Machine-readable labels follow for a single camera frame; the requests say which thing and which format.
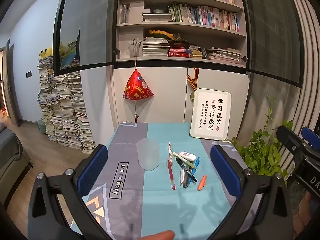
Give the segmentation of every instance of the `finger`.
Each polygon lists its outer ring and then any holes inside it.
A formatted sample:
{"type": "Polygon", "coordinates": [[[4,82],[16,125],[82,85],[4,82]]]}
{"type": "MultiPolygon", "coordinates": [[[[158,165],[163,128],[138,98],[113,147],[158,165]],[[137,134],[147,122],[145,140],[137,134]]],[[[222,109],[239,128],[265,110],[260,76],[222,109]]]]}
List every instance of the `finger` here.
{"type": "Polygon", "coordinates": [[[301,218],[301,221],[306,226],[311,220],[311,211],[310,203],[305,198],[300,201],[298,214],[301,218]]]}
{"type": "Polygon", "coordinates": [[[304,229],[304,224],[298,213],[293,216],[293,229],[296,231],[297,235],[300,234],[304,229]]]}
{"type": "Polygon", "coordinates": [[[311,200],[311,193],[309,191],[306,192],[306,196],[304,197],[307,202],[310,202],[311,200]]]}
{"type": "Polygon", "coordinates": [[[167,230],[155,235],[145,236],[141,240],[173,240],[175,233],[171,230],[167,230]]]}

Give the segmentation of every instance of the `screw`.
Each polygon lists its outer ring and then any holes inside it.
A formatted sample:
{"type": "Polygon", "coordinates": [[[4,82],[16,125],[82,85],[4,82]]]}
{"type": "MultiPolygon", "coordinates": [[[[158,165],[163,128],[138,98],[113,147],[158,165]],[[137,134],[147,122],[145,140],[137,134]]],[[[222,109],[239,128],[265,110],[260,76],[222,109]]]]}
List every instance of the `screw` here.
{"type": "Polygon", "coordinates": [[[73,169],[67,169],[67,170],[65,171],[65,174],[66,174],[67,176],[72,175],[72,173],[73,173],[73,169]]]}
{"type": "Polygon", "coordinates": [[[244,173],[248,176],[251,176],[253,174],[253,171],[251,169],[245,169],[244,173]]]}
{"type": "Polygon", "coordinates": [[[37,179],[42,179],[44,177],[44,173],[43,172],[40,172],[38,175],[37,175],[37,179]]]}
{"type": "Polygon", "coordinates": [[[279,172],[275,173],[275,176],[276,176],[277,179],[281,179],[282,178],[282,175],[279,172]]]}

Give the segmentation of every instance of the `desk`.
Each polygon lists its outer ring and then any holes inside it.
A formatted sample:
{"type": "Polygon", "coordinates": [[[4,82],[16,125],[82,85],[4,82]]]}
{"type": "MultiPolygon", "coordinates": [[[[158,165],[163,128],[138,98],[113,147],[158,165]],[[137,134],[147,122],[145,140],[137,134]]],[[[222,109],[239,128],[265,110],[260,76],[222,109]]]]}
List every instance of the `desk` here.
{"type": "MultiPolygon", "coordinates": [[[[227,154],[247,168],[232,144],[189,136],[189,123],[121,123],[108,147],[108,161],[90,194],[84,197],[97,222],[116,240],[138,239],[171,229],[175,239],[206,240],[218,227],[235,202],[226,190],[210,160],[210,150],[220,144],[227,154]],[[144,171],[138,164],[136,143],[148,137],[160,145],[160,163],[153,171],[144,171]],[[174,161],[172,190],[165,159],[167,143],[175,152],[186,151],[200,157],[195,173],[198,182],[207,175],[202,191],[190,184],[179,185],[181,168],[174,161]],[[120,181],[123,189],[114,190],[120,181]]],[[[258,199],[242,226],[246,230],[253,221],[258,199]]]]}

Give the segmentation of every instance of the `pen holder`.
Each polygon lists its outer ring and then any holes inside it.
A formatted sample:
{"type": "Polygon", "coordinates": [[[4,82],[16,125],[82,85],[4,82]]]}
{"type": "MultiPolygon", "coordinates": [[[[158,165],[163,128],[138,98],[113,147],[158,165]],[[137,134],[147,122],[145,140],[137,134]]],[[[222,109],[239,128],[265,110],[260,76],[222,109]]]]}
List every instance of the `pen holder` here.
{"type": "Polygon", "coordinates": [[[134,57],[135,56],[135,50],[137,49],[137,57],[140,57],[140,48],[139,48],[139,43],[137,42],[137,44],[130,44],[129,45],[129,57],[134,57]]]}
{"type": "Polygon", "coordinates": [[[130,3],[124,3],[121,5],[121,23],[128,23],[130,3]]]}

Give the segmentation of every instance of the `blue clamp pad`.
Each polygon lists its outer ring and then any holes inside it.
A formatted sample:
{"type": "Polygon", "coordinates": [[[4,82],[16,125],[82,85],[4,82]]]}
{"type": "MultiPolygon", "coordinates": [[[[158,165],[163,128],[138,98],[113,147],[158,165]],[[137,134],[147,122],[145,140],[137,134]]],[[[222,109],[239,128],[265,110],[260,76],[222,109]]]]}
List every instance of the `blue clamp pad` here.
{"type": "Polygon", "coordinates": [[[88,162],[81,162],[76,168],[76,173],[81,173],[76,181],[77,192],[80,197],[89,195],[93,184],[108,160],[108,149],[104,145],[98,145],[90,154],[90,157],[85,160],[88,160],[88,162]]]}
{"type": "Polygon", "coordinates": [[[304,127],[301,130],[301,135],[315,150],[320,150],[320,137],[312,130],[310,130],[308,127],[304,127]]]}
{"type": "Polygon", "coordinates": [[[229,157],[220,145],[211,148],[210,157],[229,194],[238,199],[244,184],[243,169],[236,160],[229,157]]]}

